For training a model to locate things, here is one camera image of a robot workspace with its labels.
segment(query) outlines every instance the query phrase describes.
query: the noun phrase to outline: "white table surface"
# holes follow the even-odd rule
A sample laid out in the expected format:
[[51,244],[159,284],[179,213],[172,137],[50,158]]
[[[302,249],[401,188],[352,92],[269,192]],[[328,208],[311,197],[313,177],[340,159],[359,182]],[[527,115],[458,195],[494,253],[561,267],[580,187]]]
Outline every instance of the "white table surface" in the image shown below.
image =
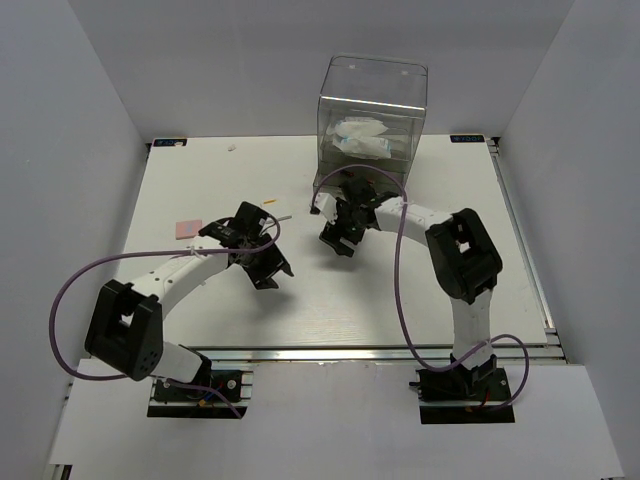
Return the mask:
[[[230,145],[236,149],[228,151]],[[318,240],[324,219],[309,214],[316,138],[191,138],[184,147],[151,149],[125,251],[183,248],[175,223],[206,224],[231,216],[243,201],[284,197],[293,219],[278,242],[294,278],[276,275],[279,290],[256,291],[234,266],[196,289],[167,317],[165,340],[188,346],[402,345],[393,301],[394,235],[370,231],[349,259]],[[546,342],[536,302],[493,164],[483,143],[452,144],[423,136],[408,181],[409,198],[445,212],[475,209],[504,262],[491,305],[492,334]],[[161,259],[121,263],[131,280]],[[429,252],[402,247],[401,292],[416,343],[453,342],[451,305],[436,282]]]
[[[97,360],[80,370],[112,373]],[[510,383],[522,366],[506,368]],[[421,425],[411,365],[261,364],[238,420],[147,418],[151,379],[76,382],[51,454],[71,480],[598,480],[622,476],[581,366],[533,366],[516,423]]]

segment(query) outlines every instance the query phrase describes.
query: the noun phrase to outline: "pink sponge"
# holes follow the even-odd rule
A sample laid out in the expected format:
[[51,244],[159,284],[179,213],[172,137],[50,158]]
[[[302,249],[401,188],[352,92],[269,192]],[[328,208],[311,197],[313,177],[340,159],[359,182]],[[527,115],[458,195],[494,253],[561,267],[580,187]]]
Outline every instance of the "pink sponge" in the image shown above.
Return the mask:
[[198,235],[198,230],[202,228],[202,220],[185,220],[176,222],[176,240],[193,238]]

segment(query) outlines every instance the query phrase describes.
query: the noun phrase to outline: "white wall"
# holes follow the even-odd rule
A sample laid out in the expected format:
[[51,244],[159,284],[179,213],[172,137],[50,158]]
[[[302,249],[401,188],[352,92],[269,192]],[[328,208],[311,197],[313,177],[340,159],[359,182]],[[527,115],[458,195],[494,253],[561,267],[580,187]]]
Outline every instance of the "white wall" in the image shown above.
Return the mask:
[[[0,465],[4,478],[33,479],[67,384],[47,340],[51,301],[73,271],[121,248],[145,158],[65,0],[0,2],[0,145]],[[62,309],[70,361],[99,280]]]
[[430,68],[425,130],[501,134],[573,0],[70,0],[146,140],[315,134],[332,54]]
[[639,88],[640,3],[576,0],[502,139],[560,338],[587,366],[632,479],[640,479]]

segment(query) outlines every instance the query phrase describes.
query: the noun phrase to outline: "transparent plastic box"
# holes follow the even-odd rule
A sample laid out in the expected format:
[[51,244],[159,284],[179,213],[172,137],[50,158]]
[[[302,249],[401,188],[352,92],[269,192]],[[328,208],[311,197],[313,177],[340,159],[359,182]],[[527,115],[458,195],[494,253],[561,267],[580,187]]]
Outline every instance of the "transparent plastic box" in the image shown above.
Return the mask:
[[[314,186],[336,168],[354,163],[381,168],[405,185],[426,113],[424,65],[366,55],[334,56],[318,102],[318,171]],[[384,128],[383,133],[371,134]],[[362,170],[381,191],[397,192],[383,175]],[[343,180],[336,175],[326,185],[331,189]]]

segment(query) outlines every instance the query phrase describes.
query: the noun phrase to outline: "white robotic arm link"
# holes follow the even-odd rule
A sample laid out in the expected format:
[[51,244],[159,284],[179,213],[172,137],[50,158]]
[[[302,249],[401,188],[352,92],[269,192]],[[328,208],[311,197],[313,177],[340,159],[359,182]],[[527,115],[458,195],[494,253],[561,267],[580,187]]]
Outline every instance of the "white robotic arm link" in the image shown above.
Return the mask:
[[[327,224],[320,240],[338,255],[352,256],[367,229],[398,233],[403,199],[392,192],[378,194],[363,178],[341,186],[344,198],[318,193],[314,213]],[[502,261],[477,214],[470,209],[449,214],[420,205],[407,205],[402,235],[428,247],[440,286],[449,295],[453,313],[452,360],[477,344],[486,345],[462,362],[462,376],[472,384],[495,370],[489,340],[489,307]]]
[[268,216],[243,202],[235,217],[200,230],[188,247],[192,255],[173,257],[129,283],[107,282],[98,296],[85,340],[87,352],[133,380],[152,375],[207,385],[210,360],[165,342],[162,322],[195,288],[233,264],[245,270],[257,289],[278,288],[272,279],[278,271],[293,276],[278,247],[263,233]]

